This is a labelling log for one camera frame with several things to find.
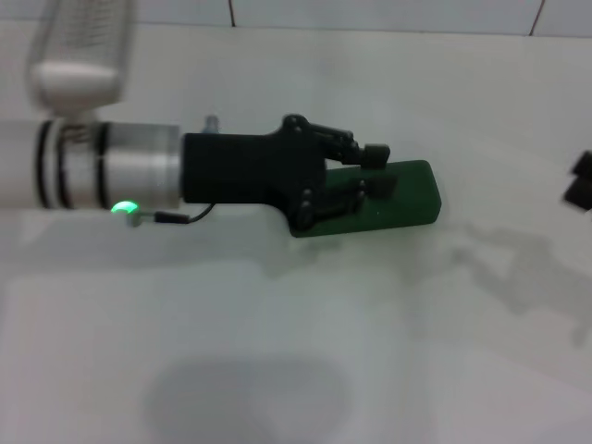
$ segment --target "cable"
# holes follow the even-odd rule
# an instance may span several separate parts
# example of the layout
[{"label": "cable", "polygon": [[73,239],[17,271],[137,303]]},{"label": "cable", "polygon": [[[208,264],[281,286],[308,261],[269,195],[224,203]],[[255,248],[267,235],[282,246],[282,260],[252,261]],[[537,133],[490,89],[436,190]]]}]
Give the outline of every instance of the cable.
[{"label": "cable", "polygon": [[195,217],[190,217],[187,215],[178,215],[175,213],[165,213],[163,211],[157,211],[156,213],[154,213],[154,222],[156,224],[175,224],[175,225],[194,224],[195,222],[199,222],[204,217],[209,215],[215,206],[216,206],[215,203],[210,203],[205,210],[203,210],[199,215],[197,215]]},{"label": "cable", "polygon": [[210,203],[208,205],[208,207],[206,209],[204,209],[199,215],[197,215],[196,217],[192,217],[191,219],[189,219],[189,223],[190,224],[193,224],[195,222],[199,222],[204,217],[206,217],[207,215],[209,215],[212,212],[212,210],[214,209],[215,206],[216,206],[215,203]]}]

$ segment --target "white tube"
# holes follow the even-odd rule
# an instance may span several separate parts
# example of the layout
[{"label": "white tube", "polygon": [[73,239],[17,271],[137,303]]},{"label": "white tube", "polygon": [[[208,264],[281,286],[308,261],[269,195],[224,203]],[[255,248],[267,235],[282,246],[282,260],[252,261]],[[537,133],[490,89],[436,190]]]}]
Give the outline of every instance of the white tube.
[{"label": "white tube", "polygon": [[0,122],[0,209],[37,208],[39,122]]}]

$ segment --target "green block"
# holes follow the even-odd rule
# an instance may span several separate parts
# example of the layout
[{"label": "green block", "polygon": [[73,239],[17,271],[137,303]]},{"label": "green block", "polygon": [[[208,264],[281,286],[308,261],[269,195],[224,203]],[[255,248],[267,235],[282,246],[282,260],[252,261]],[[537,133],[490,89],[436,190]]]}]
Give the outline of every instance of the green block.
[{"label": "green block", "polygon": [[[292,236],[312,238],[375,229],[415,227],[436,222],[442,201],[429,163],[425,160],[396,162],[388,164],[386,172],[398,178],[397,188],[390,199],[367,200],[357,214],[319,222],[308,231],[292,230]],[[359,167],[332,169],[327,175],[327,186],[384,173],[384,170],[361,170]]]}]

